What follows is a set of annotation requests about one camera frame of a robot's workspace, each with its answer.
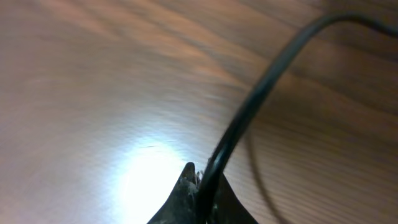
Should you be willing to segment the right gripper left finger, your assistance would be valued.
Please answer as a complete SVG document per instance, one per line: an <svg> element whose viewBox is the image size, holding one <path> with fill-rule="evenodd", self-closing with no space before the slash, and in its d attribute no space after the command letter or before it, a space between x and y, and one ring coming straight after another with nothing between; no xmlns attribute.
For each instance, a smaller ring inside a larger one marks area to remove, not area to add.
<svg viewBox="0 0 398 224"><path fill-rule="evenodd" d="M186 163L169 197L148 224L194 224L198 193L195 165Z"/></svg>

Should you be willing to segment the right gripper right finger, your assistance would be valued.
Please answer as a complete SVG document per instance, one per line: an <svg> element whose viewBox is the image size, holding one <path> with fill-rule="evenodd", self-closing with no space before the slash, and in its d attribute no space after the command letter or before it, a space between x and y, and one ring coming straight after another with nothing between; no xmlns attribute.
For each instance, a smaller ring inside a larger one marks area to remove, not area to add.
<svg viewBox="0 0 398 224"><path fill-rule="evenodd" d="M258 224L238 200L224 174L215 195L211 224Z"/></svg>

